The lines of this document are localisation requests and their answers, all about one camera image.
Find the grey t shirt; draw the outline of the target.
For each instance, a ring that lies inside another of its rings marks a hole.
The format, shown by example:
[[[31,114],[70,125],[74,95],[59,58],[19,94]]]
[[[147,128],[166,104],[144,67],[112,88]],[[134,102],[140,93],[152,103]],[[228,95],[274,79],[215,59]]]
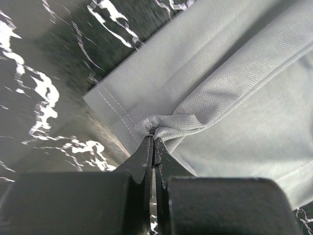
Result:
[[[198,0],[84,100],[130,154],[154,130],[196,176],[313,199],[310,0]]]

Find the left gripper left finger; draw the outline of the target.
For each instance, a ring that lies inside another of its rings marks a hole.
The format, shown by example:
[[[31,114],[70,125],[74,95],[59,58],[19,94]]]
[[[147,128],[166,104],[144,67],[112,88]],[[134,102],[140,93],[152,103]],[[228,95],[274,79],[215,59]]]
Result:
[[[137,151],[114,170],[130,176],[123,222],[124,235],[146,235],[150,231],[153,151],[153,137],[147,136]]]

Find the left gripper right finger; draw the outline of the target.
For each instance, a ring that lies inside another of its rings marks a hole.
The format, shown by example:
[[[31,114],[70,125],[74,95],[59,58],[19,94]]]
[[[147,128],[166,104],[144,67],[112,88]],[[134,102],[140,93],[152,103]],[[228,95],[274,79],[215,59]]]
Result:
[[[192,177],[193,174],[172,157],[161,139],[154,142],[154,169],[156,173],[158,233],[160,235],[170,235],[168,181],[173,177]]]

